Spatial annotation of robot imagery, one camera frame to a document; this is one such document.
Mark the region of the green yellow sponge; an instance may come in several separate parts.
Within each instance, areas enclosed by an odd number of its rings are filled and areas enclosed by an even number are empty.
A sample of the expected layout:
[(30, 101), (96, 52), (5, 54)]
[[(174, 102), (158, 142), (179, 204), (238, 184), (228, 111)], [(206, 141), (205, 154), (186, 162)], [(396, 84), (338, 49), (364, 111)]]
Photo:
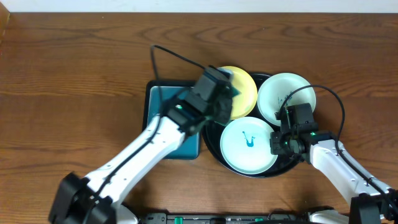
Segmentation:
[(234, 98), (235, 96), (238, 96), (241, 94), (241, 92), (235, 88), (233, 85), (231, 85), (231, 89), (232, 89), (232, 97)]

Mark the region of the light blue plate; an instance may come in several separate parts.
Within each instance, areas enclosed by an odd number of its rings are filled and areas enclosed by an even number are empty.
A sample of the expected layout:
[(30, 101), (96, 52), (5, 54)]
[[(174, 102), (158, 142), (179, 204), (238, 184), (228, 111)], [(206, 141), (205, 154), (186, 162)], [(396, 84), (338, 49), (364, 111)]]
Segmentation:
[(255, 117), (243, 117), (230, 122), (220, 138), (223, 159), (234, 170), (248, 175), (269, 170), (277, 160), (271, 154), (273, 129)]

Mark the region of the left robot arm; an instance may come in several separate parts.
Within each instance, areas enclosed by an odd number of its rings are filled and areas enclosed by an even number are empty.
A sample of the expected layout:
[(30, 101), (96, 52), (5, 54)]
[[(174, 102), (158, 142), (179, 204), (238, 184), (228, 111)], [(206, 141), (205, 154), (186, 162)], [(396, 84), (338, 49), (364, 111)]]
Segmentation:
[(105, 165), (83, 178), (69, 173), (62, 179), (49, 213), (50, 223), (137, 223), (122, 205), (132, 188), (186, 138), (209, 121), (230, 119), (231, 91), (190, 90), (180, 99), (163, 102), (145, 130)]

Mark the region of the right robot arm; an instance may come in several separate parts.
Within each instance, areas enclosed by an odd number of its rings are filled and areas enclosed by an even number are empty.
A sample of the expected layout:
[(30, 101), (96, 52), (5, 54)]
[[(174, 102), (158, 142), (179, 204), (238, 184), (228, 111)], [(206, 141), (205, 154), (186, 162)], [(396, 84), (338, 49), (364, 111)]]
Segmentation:
[(397, 223), (397, 190), (360, 165), (330, 131), (300, 129), (271, 133), (271, 153), (306, 161), (319, 170), (349, 205), (349, 214), (321, 210), (309, 215), (314, 223)]

